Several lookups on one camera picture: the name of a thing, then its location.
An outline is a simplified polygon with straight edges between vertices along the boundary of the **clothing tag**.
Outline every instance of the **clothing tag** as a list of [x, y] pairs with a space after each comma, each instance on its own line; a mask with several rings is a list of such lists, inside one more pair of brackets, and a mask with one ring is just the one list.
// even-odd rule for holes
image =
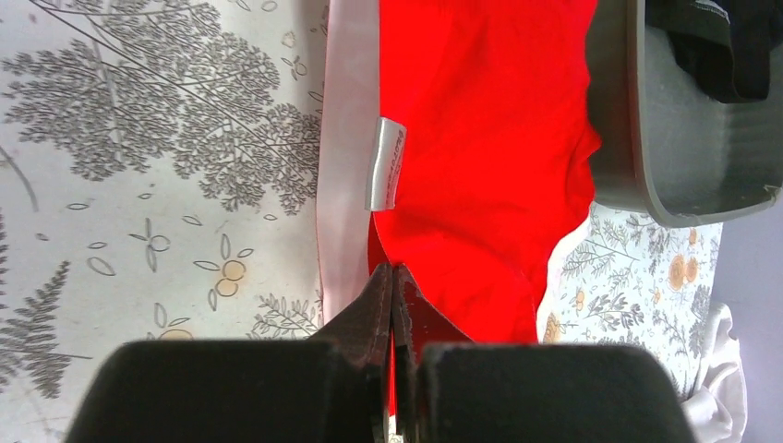
[[405, 126], [386, 117], [378, 118], [375, 146], [367, 174], [367, 210], [394, 209], [406, 134]]

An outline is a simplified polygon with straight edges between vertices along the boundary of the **folded red garment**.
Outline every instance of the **folded red garment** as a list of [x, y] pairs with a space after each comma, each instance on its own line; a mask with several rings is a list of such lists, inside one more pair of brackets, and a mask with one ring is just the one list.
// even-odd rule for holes
[[596, 0], [380, 0], [380, 114], [407, 127], [387, 258], [475, 341], [535, 342], [555, 244], [594, 196]]

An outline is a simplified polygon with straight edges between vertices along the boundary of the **white fabric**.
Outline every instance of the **white fabric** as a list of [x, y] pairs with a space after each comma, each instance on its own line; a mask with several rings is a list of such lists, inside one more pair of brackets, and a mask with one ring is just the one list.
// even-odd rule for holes
[[682, 404], [700, 443], [738, 443], [748, 421], [740, 343], [729, 336], [731, 326], [729, 307], [713, 303], [696, 388]]
[[544, 298], [541, 299], [541, 305], [538, 306], [538, 311], [536, 312], [536, 333], [538, 334], [538, 341], [544, 340], [544, 335], [547, 332], [547, 320], [557, 303], [555, 297], [560, 288], [560, 278], [562, 277], [566, 258], [568, 258], [571, 252], [573, 252], [588, 235], [590, 235], [589, 216], [585, 218], [582, 224], [576, 229], [561, 238], [552, 250], [552, 255], [549, 257], [549, 262], [547, 263], [547, 289], [544, 291]]
[[379, 115], [378, 1], [331, 0], [316, 198], [323, 316], [367, 282], [367, 168]]

